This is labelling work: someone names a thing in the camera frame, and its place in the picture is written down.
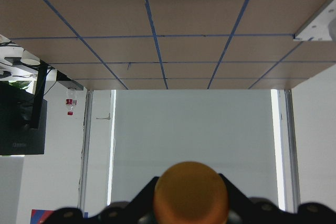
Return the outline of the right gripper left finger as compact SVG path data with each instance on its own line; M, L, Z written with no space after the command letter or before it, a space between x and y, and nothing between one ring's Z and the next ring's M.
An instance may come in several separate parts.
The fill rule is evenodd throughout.
M153 177L130 201L113 202L92 217L84 217L78 208L60 208L47 223L158 223L154 216L153 198L158 177Z

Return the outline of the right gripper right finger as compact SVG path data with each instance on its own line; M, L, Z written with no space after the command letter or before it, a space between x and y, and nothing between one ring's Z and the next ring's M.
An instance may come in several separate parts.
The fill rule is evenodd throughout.
M223 174L229 201L227 223L335 223L335 211L318 202L298 206L296 212L281 210L266 198L248 198Z

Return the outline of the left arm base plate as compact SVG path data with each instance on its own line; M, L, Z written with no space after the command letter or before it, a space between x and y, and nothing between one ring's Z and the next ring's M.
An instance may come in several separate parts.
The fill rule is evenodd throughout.
M327 0L294 34L296 41L335 42L335 0Z

